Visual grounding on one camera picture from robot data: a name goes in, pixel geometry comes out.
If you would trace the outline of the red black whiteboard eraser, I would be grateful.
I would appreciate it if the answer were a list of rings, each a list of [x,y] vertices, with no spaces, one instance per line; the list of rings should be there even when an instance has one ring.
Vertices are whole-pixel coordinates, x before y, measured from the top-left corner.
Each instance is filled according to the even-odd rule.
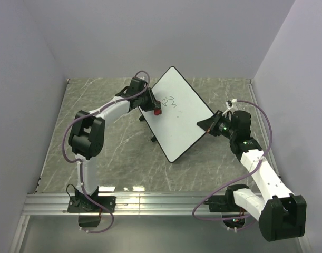
[[[154,115],[161,115],[161,114],[162,114],[161,102],[156,101],[154,105]]]

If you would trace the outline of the white whiteboard black frame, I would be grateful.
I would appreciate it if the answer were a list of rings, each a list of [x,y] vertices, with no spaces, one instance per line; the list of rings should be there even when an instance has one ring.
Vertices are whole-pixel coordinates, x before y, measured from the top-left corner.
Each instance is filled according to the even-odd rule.
[[[173,163],[205,135],[197,122],[213,116],[213,111],[174,66],[151,89],[161,102],[162,114],[141,113],[166,159]]]

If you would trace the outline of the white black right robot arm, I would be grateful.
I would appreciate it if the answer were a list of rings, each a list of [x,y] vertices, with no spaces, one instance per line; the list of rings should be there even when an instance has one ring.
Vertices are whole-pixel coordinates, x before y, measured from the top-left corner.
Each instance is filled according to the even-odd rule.
[[[261,196],[245,184],[226,186],[223,196],[215,194],[205,200],[210,212],[237,212],[244,210],[258,222],[267,241],[302,237],[306,226],[306,200],[295,195],[277,176],[267,161],[260,144],[251,136],[251,114],[235,111],[231,118],[221,111],[197,126],[212,136],[224,136],[238,161],[247,169]]]

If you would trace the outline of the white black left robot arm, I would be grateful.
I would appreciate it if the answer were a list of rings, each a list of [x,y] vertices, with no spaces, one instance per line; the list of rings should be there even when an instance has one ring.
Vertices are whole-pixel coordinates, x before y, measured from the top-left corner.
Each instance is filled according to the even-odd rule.
[[[146,80],[134,76],[130,84],[117,93],[105,105],[92,111],[78,111],[72,124],[67,128],[70,132],[68,145],[75,155],[69,163],[77,163],[77,191],[84,194],[80,206],[87,212],[97,209],[99,199],[93,194],[98,190],[96,181],[96,157],[104,146],[105,129],[121,116],[139,108],[143,112],[160,115],[161,102],[158,101],[149,87],[150,78]]]

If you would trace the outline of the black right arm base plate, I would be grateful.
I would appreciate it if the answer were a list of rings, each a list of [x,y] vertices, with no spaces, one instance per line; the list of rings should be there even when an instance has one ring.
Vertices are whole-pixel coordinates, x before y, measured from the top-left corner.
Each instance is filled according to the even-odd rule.
[[[226,194],[212,196],[204,204],[209,206],[210,212],[220,212],[222,218],[231,218],[222,221],[227,229],[242,230],[246,227],[246,218],[235,219],[235,217],[245,215],[244,208],[233,204]]]

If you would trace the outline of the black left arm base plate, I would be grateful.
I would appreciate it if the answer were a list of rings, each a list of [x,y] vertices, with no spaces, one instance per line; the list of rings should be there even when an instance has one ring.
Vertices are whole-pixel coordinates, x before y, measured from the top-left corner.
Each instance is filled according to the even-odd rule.
[[[79,214],[78,224],[84,231],[97,228],[104,213],[114,213],[115,196],[99,196],[98,189],[92,195],[85,196],[72,184],[66,186],[66,193],[69,197],[67,212]]]

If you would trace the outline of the aluminium table edge rail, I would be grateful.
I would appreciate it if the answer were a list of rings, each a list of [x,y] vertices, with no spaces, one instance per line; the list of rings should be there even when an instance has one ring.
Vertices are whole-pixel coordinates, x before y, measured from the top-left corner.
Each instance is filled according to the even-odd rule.
[[[233,232],[221,222],[199,221],[191,211],[201,193],[117,192],[114,225],[89,235],[68,213],[65,193],[29,194],[11,252],[259,252],[257,226]]]

